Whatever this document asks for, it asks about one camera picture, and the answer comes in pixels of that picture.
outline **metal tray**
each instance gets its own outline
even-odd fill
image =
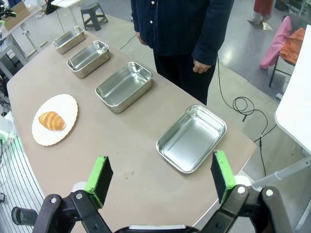
[[[151,77],[146,68],[129,62],[99,84],[95,92],[112,111],[120,113],[151,88]]]
[[[109,59],[109,46],[97,40],[69,58],[67,65],[78,78],[84,78]]]
[[[157,140],[157,151],[175,168],[194,172],[227,130],[224,121],[200,105],[190,106]]]
[[[64,54],[86,39],[84,29],[75,26],[71,31],[53,41],[53,46],[60,54]]]

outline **dark navy jacket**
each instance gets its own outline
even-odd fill
[[[157,55],[216,63],[234,0],[131,0],[134,29]]]

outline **plate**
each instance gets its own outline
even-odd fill
[[[46,112],[56,112],[65,121],[61,131],[48,130],[39,122],[39,116]],[[37,111],[34,117],[32,132],[34,140],[43,146],[50,146],[62,140],[71,131],[78,115],[78,104],[74,97],[62,94],[50,98]]]

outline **croissant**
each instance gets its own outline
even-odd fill
[[[39,122],[48,130],[63,130],[65,121],[56,112],[47,112],[39,116]]]

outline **green foam pad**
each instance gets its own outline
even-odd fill
[[[236,185],[231,167],[222,150],[213,152],[210,170],[213,174],[219,202],[222,204]]]
[[[104,206],[112,175],[108,157],[98,157],[86,183],[85,191],[94,197],[100,209]]]

